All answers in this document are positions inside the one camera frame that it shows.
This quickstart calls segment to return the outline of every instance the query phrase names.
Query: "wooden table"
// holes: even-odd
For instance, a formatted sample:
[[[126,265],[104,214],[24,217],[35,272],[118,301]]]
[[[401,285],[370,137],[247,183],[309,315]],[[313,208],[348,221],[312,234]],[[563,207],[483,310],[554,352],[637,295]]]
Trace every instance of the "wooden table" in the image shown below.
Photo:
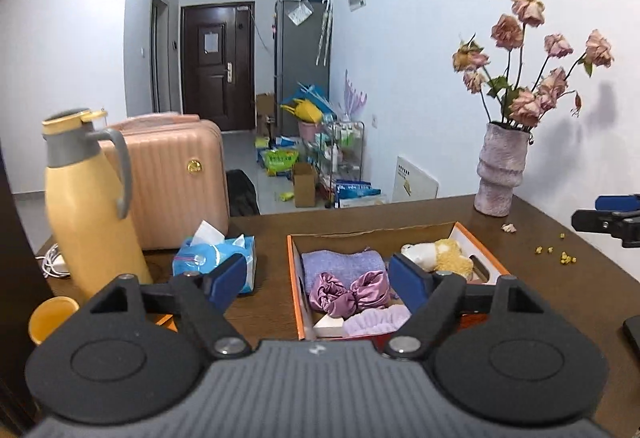
[[[296,327],[289,284],[286,235],[332,234],[459,221],[471,230],[509,269],[540,293],[553,308],[593,339],[609,361],[609,380],[595,421],[620,438],[631,438],[640,424],[640,364],[622,335],[622,322],[640,314],[640,284],[583,239],[538,209],[514,198],[507,221],[518,232],[500,230],[505,219],[486,217],[473,209],[473,197],[391,204],[359,209],[304,211],[232,218],[229,236],[255,236],[256,291],[238,298],[226,317],[251,344],[259,339],[295,339]],[[560,240],[559,234],[566,233]],[[553,254],[534,253],[537,246]],[[560,264],[565,251],[577,258]],[[173,253],[147,256],[152,275],[168,278]],[[50,280],[62,295],[77,294],[68,280]]]

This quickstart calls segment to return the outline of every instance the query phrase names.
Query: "wilted flower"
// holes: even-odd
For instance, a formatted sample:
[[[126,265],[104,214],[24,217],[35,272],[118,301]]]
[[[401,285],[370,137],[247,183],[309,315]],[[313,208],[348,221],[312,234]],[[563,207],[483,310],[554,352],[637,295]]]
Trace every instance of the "wilted flower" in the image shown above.
[[[498,48],[513,50],[522,46],[524,32],[514,16],[503,14],[498,23],[491,28],[491,37]]]
[[[485,64],[489,64],[489,56],[482,54],[482,47],[473,39],[468,43],[460,43],[460,48],[452,58],[453,70],[456,72],[477,70]]]
[[[571,116],[579,117],[581,108],[582,108],[582,98],[580,97],[580,94],[578,94],[578,92],[575,92],[575,108],[571,110]]]
[[[547,77],[542,79],[542,83],[538,87],[538,97],[543,111],[556,107],[558,97],[566,91],[566,87],[566,73],[562,67],[552,70]]]
[[[530,128],[538,126],[542,108],[529,88],[518,88],[518,97],[513,100],[510,109],[510,118],[517,123]]]
[[[596,28],[593,30],[587,40],[587,53],[584,56],[587,63],[593,63],[596,66],[611,66],[613,56],[611,55],[611,44]]]
[[[545,5],[540,0],[511,0],[511,11],[525,25],[539,27],[545,22]]]
[[[462,76],[462,80],[466,85],[466,89],[471,93],[479,93],[482,91],[482,83],[486,82],[484,75],[477,70],[474,72],[465,72]]]
[[[562,34],[545,36],[545,50],[549,57],[564,57],[574,52]]]

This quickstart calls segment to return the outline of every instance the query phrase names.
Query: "yellow and white plush toy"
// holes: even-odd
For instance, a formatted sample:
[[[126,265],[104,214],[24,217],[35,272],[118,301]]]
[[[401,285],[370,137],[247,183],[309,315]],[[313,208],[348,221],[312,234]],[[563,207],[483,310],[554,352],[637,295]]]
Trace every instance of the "yellow and white plush toy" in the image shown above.
[[[404,245],[400,252],[425,272],[451,271],[467,280],[473,278],[474,262],[462,255],[456,240],[446,238],[435,243]]]

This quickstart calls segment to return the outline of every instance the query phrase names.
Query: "doorway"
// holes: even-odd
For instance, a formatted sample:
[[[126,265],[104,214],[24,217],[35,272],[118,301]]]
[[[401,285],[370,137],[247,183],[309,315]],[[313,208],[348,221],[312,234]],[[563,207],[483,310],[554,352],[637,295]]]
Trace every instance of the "doorway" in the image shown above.
[[[169,86],[169,5],[162,0],[151,0],[151,104],[154,113],[171,111]]]
[[[182,105],[221,131],[255,128],[254,2],[182,8]]]

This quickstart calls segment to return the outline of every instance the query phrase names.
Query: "textured ceramic vase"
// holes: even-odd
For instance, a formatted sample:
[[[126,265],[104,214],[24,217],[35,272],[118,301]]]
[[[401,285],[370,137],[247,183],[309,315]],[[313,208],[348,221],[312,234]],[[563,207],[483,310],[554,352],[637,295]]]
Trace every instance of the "textured ceramic vase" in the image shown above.
[[[487,124],[480,151],[480,187],[474,206],[489,216],[506,216],[511,209],[513,188],[522,183],[529,134]]]

